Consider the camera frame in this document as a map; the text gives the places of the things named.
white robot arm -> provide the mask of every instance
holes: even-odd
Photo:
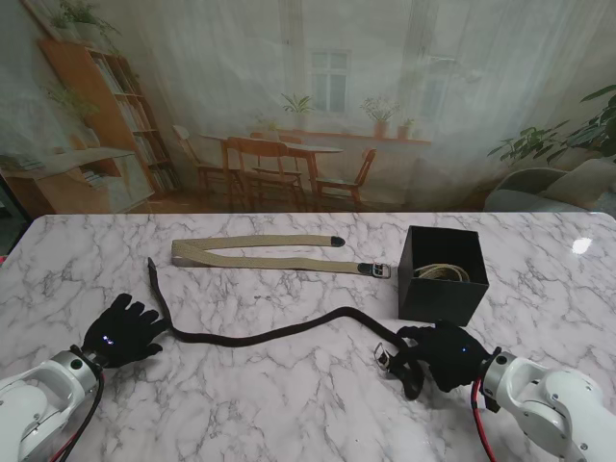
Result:
[[[70,351],[0,380],[0,462],[21,462],[45,446],[96,382],[90,367]]]
[[[616,416],[605,409],[601,388],[587,375],[548,370],[502,352],[485,374],[482,393],[550,454],[566,462],[614,460]]]

black glove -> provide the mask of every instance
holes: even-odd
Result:
[[[144,312],[140,301],[127,310],[131,299],[128,294],[118,295],[86,333],[82,350],[103,356],[107,368],[119,368],[163,351],[162,346],[151,342],[167,330],[167,321],[156,321],[158,313]]]
[[[490,357],[471,334],[448,321],[438,321],[434,327],[402,327],[398,335],[417,345],[409,347],[402,357],[392,358],[392,367],[409,359],[425,361],[436,385],[446,393],[473,383],[479,377],[481,363]]]

window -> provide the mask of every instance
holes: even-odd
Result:
[[[347,110],[348,53],[312,53],[312,98],[318,111],[343,113]]]
[[[455,60],[430,56],[423,83],[423,96],[420,105],[420,117],[436,120],[441,112],[441,106],[448,87],[449,74]]]

white marble surface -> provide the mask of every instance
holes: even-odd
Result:
[[[490,350],[502,346],[590,374],[616,411],[616,223],[592,214],[40,218],[0,269],[0,377],[80,343],[119,293],[154,306],[148,256],[184,330],[244,336],[346,304],[397,328],[405,322],[396,320],[395,277],[178,269],[169,263],[170,245],[210,236],[335,234],[345,247],[267,253],[396,265],[410,224],[478,231],[491,287],[469,330]],[[575,254],[580,238],[592,243]],[[385,380],[372,360],[378,342],[353,320],[243,349],[164,337],[155,359],[108,373],[72,460],[486,460],[469,389],[445,395],[426,382],[420,399],[405,400],[400,383]],[[484,412],[484,422],[500,462],[554,460],[503,411]]]

window sill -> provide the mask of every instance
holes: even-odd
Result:
[[[432,144],[432,141],[427,140],[401,140],[398,138],[376,138],[373,136],[355,135],[352,133],[327,133],[327,132],[306,132],[303,130],[278,130],[280,133],[297,135],[297,136],[311,136],[311,137],[324,137],[324,138],[345,138],[349,140],[372,140],[372,141],[387,141],[387,142],[404,142],[409,144]]]

